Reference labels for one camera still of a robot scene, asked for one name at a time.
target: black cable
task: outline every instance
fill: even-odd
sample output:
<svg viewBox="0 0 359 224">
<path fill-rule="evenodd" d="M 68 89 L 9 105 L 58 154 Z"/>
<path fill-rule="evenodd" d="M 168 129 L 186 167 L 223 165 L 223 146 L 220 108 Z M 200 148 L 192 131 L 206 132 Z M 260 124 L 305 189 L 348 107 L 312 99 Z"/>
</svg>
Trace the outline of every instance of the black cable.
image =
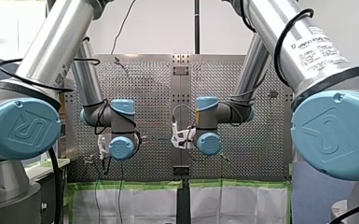
<svg viewBox="0 0 359 224">
<path fill-rule="evenodd" d="M 350 211 L 342 214 L 339 217 L 336 217 L 333 221 L 330 222 L 330 224 L 340 224 L 342 220 L 344 220 L 347 217 L 353 216 L 356 213 L 359 213 L 359 206 L 351 209 Z"/>
<path fill-rule="evenodd" d="M 188 133 L 187 133 L 187 137 L 186 137 L 186 140 L 185 140 L 185 151 L 187 152 L 187 155 L 188 155 L 188 157 L 192 160 L 192 161 L 206 161 L 208 158 L 209 158 L 209 156 L 206 156 L 205 158 L 202 158 L 202 159 L 196 159 L 196 158 L 194 158 L 192 155 L 191 155 L 191 153 L 190 153 L 190 149 L 189 148 L 187 148 L 187 142 L 189 142 L 188 141 L 188 137 L 190 136 L 190 131 L 191 131 L 191 129 L 193 129 L 195 127 L 195 121 L 193 122 L 193 124 L 192 125 L 190 125 L 190 127 L 188 127 Z"/>
<path fill-rule="evenodd" d="M 121 180 L 120 180 L 120 187 L 118 188 L 118 214 L 120 215 L 120 224 L 123 224 L 123 216 L 121 215 L 121 207 L 120 207 L 120 198 L 121 198 L 121 190 L 123 188 L 123 181 L 124 181 L 124 167 L 123 161 L 120 162 L 120 171 L 121 171 Z"/>
<path fill-rule="evenodd" d="M 274 50 L 274 66 L 275 66 L 275 72 L 279 78 L 279 80 L 287 87 L 289 87 L 289 84 L 284 79 L 281 69 L 281 50 L 283 46 L 284 39 L 286 38 L 287 34 L 289 34 L 290 30 L 293 28 L 293 26 L 296 24 L 297 21 L 302 19 L 305 16 L 313 17 L 313 10 L 311 8 L 306 8 L 302 11 L 300 11 L 292 20 L 290 20 L 286 26 L 284 27 L 281 35 L 278 38 L 275 50 Z"/>
<path fill-rule="evenodd" d="M 132 153 L 132 155 L 130 155 L 127 160 L 131 159 L 132 157 L 134 157 L 138 151 L 139 151 L 139 148 L 141 147 L 141 144 L 142 144 L 142 138 L 141 138 L 141 134 L 138 132 L 138 131 L 135 131 L 135 134 L 136 136 L 138 137 L 138 146 L 137 148 L 135 149 L 135 151 Z"/>
<path fill-rule="evenodd" d="M 255 33 L 255 28 L 251 25 L 248 18 L 245 15 L 245 11 L 243 10 L 243 0 L 240 0 L 240 10 L 241 10 L 241 18 L 243 20 L 243 23 L 245 23 L 245 26 L 248 27 L 249 30 L 251 30 L 253 33 Z"/>
<path fill-rule="evenodd" d="M 105 109 L 109 106 L 109 101 L 107 99 L 104 99 L 104 103 L 105 105 L 101 107 L 100 110 L 98 111 L 97 122 L 94 125 L 94 134 L 96 135 L 101 134 L 106 130 L 106 127 L 104 127 L 101 131 L 98 132 L 98 127 L 103 126 L 101 123 L 101 118 L 104 115 Z"/>
<path fill-rule="evenodd" d="M 132 119 L 127 118 L 127 116 L 125 116 L 125 115 L 123 115 L 121 113 L 118 113 L 116 110 L 113 110 L 113 111 L 115 111 L 115 113 L 118 114 L 119 116 L 121 116 L 122 118 L 126 119 L 129 123 L 131 123 L 134 126 L 134 128 L 136 128 L 135 121 L 133 121 Z"/>
<path fill-rule="evenodd" d="M 51 147 L 48 150 L 48 154 L 51 158 L 51 164 L 53 167 L 54 174 L 54 186 L 55 186 L 55 196 L 56 196 L 56 210 L 54 215 L 54 224 L 60 224 L 61 221 L 61 211 L 62 211 L 62 198 L 61 198 L 61 177 L 60 177 L 60 168 L 58 166 L 57 157 L 55 155 L 54 149 Z"/>
<path fill-rule="evenodd" d="M 245 95 L 252 94 L 254 91 L 256 91 L 261 86 L 261 84 L 263 84 L 264 80 L 266 80 L 266 76 L 267 75 L 264 75 L 263 78 L 261 78 L 261 80 L 251 90 L 246 91 L 244 93 L 241 93 L 239 95 L 230 95 L 230 101 L 236 102 L 236 103 L 253 102 L 255 100 L 255 98 L 252 98 L 252 99 L 249 99 L 249 100 L 243 100 L 243 99 L 238 100 L 238 99 L 234 99 L 234 98 L 243 97 Z"/>
<path fill-rule="evenodd" d="M 227 105 L 230 108 L 230 113 L 232 113 L 232 111 L 235 111 L 235 113 L 237 113 L 238 117 L 240 117 L 241 122 L 238 124 L 235 123 L 231 123 L 231 120 L 228 122 L 229 125 L 233 126 L 233 127 L 240 127 L 242 125 L 243 122 L 245 122 L 245 120 L 243 119 L 243 116 L 241 114 L 241 112 L 235 108 L 235 106 L 232 105 L 232 102 L 220 102 L 224 105 Z"/>
<path fill-rule="evenodd" d="M 9 71 L 6 70 L 6 68 L 4 67 L 4 65 L 9 64 L 9 63 L 19 63 L 21 62 L 22 59 L 12 59 L 12 60 L 6 60 L 6 61 L 2 61 L 0 62 L 0 71 L 5 73 L 6 75 L 10 76 L 10 77 L 14 77 L 26 84 L 29 85 L 33 85 L 33 86 L 37 86 L 37 87 L 42 87 L 45 89 L 49 89 L 49 90 L 54 90 L 54 91 L 60 91 L 60 92 L 69 92 L 69 91 L 73 91 L 71 89 L 66 89 L 66 88 L 58 88 L 58 87 L 52 87 L 52 86 L 48 86 L 39 82 L 34 82 L 30 79 L 24 78 L 24 77 L 20 77 L 14 73 L 11 73 Z M 80 61 L 80 62 L 89 62 L 89 61 L 94 61 L 96 63 L 94 63 L 93 65 L 98 65 L 101 63 L 100 60 L 98 59 L 74 59 L 74 61 Z"/>
<path fill-rule="evenodd" d="M 103 159 L 103 169 L 104 169 L 104 175 L 107 175 L 109 173 L 110 170 L 110 162 L 112 161 L 112 157 L 109 157 L 109 161 L 107 162 L 107 168 L 106 170 L 104 169 L 104 159 Z"/>
<path fill-rule="evenodd" d="M 127 20 L 127 18 L 129 17 L 129 15 L 130 15 L 132 6 L 133 6 L 133 4 L 135 3 L 135 1 L 136 1 L 136 0 L 133 0 L 132 3 L 130 4 L 129 10 L 127 11 L 127 15 L 126 15 L 126 17 L 124 18 L 124 21 L 121 23 L 120 30 L 118 31 L 118 34 L 117 34 L 116 37 L 115 37 L 115 42 L 114 42 L 114 44 L 113 44 L 112 51 L 110 51 L 110 54 L 113 54 L 113 52 L 115 51 L 117 39 L 118 39 L 118 37 L 121 35 L 121 31 L 123 31 L 124 24 L 126 23 L 126 20 Z"/>
</svg>

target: pegboard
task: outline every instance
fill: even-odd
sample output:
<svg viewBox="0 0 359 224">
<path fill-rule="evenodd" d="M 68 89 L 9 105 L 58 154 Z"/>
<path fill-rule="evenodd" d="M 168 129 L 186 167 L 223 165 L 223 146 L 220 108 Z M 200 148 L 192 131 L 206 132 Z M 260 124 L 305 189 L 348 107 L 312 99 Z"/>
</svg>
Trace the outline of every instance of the pegboard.
<svg viewBox="0 0 359 224">
<path fill-rule="evenodd" d="M 172 55 L 99 55 L 97 66 L 104 97 L 131 98 L 135 101 L 138 130 L 146 136 L 138 154 L 123 162 L 124 178 L 135 181 L 172 180 L 174 165 L 190 165 L 190 178 L 240 178 L 284 180 L 291 157 L 290 91 L 280 83 L 271 67 L 257 93 L 255 118 L 239 128 L 219 125 L 223 141 L 222 157 L 205 161 L 182 160 L 186 152 L 171 144 L 173 103 L 181 96 L 195 108 L 201 95 L 215 95 L 228 100 L 241 71 L 243 56 L 191 55 L 186 57 L 187 76 L 175 76 L 178 65 Z M 74 83 L 69 75 L 67 85 Z M 269 93 L 277 91 L 277 98 Z M 108 175 L 102 174 L 98 159 L 97 136 L 92 127 L 79 120 L 81 102 L 78 92 L 66 94 L 67 155 L 72 159 L 68 170 L 70 182 L 95 179 L 121 179 L 121 162 L 111 161 Z M 186 126 L 189 116 L 179 120 Z M 202 156 L 190 150 L 195 158 Z"/>
<path fill-rule="evenodd" d="M 228 101 L 243 59 L 241 56 L 193 55 L 190 58 L 192 107 L 202 95 Z M 291 158 L 290 137 L 287 138 L 291 97 L 291 91 L 277 78 L 271 64 L 257 90 L 253 120 L 240 127 L 219 124 L 222 156 L 205 158 L 197 150 L 191 150 L 195 160 L 190 160 L 190 178 L 285 180 Z"/>
<path fill-rule="evenodd" d="M 138 181 L 171 180 L 171 108 L 167 106 L 171 100 L 171 56 L 115 57 L 99 57 L 102 62 L 97 66 L 97 74 L 104 97 L 108 100 L 134 100 L 137 130 L 146 137 L 140 151 L 130 161 L 123 162 L 124 178 Z M 72 143 L 68 148 L 75 152 L 72 153 L 74 162 L 71 162 L 68 170 L 69 181 L 121 179 L 119 161 L 111 160 L 110 172 L 103 174 L 94 129 L 79 120 L 82 106 L 77 91 L 69 95 L 67 104 L 70 118 L 66 134 L 68 142 Z"/>
</svg>

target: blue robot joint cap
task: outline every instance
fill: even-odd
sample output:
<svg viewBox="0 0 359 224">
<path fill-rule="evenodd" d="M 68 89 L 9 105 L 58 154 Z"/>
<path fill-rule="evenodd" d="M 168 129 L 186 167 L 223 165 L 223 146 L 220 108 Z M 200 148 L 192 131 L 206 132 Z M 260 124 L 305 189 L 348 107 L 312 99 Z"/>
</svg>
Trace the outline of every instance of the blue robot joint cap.
<svg viewBox="0 0 359 224">
<path fill-rule="evenodd" d="M 127 137 L 116 137 L 109 144 L 109 154 L 117 161 L 128 159 L 135 149 L 134 143 Z"/>
<path fill-rule="evenodd" d="M 219 103 L 215 96 L 200 96 L 197 98 L 196 106 L 197 110 L 203 111 L 216 106 Z"/>
<path fill-rule="evenodd" d="M 216 133 L 204 133 L 197 140 L 197 148 L 207 156 L 213 156 L 220 152 L 222 141 Z"/>
<path fill-rule="evenodd" d="M 1 160 L 36 157 L 54 145 L 60 132 L 60 116 L 45 101 L 18 98 L 0 104 Z"/>
<path fill-rule="evenodd" d="M 111 101 L 110 107 L 120 114 L 135 115 L 135 102 L 133 100 L 115 99 Z"/>
</svg>

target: silver robotic arm segment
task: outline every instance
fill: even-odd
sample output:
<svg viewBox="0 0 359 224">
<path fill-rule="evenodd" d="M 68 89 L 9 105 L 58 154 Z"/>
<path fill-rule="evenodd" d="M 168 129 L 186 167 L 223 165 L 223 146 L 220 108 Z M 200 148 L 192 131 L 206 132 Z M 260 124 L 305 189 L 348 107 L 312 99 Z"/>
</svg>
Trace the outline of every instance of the silver robotic arm segment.
<svg viewBox="0 0 359 224">
<path fill-rule="evenodd" d="M 253 118 L 255 91 L 264 80 L 268 63 L 269 52 L 259 36 L 254 35 L 230 101 L 218 102 L 216 97 L 197 99 L 197 131 L 193 144 L 201 153 L 211 156 L 220 151 L 221 140 L 217 124 L 241 124 Z"/>
<path fill-rule="evenodd" d="M 87 60 L 92 56 L 89 39 L 84 38 L 76 57 Z M 111 139 L 105 144 L 104 155 L 109 154 L 118 161 L 132 158 L 142 144 L 141 136 L 135 129 L 134 101 L 115 99 L 109 103 L 105 100 L 93 63 L 75 61 L 72 71 L 84 107 L 80 119 L 85 125 L 94 128 L 111 127 L 111 135 L 104 136 L 105 141 Z"/>
<path fill-rule="evenodd" d="M 0 159 L 46 152 L 60 135 L 59 90 L 91 21 L 107 2 L 62 0 L 50 11 L 15 75 L 0 81 Z"/>
<path fill-rule="evenodd" d="M 90 59 L 93 57 L 89 41 L 87 37 L 83 39 L 76 54 L 78 59 Z M 104 100 L 94 64 L 91 62 L 74 61 L 72 72 L 81 103 L 84 106 L 80 119 L 89 126 L 110 127 L 111 110 L 106 109 L 108 103 Z"/>
<path fill-rule="evenodd" d="M 242 9 L 295 93 L 291 133 L 301 156 L 324 174 L 359 180 L 359 66 L 295 0 L 228 1 Z"/>
<path fill-rule="evenodd" d="M 263 82 L 268 66 L 269 52 L 258 34 L 254 34 L 230 100 L 241 105 L 252 105 L 256 89 Z"/>
<path fill-rule="evenodd" d="M 83 39 L 76 57 L 78 59 L 93 57 L 89 38 Z M 83 106 L 100 104 L 104 100 L 104 95 L 94 65 L 90 62 L 73 62 L 72 72 Z"/>
</svg>

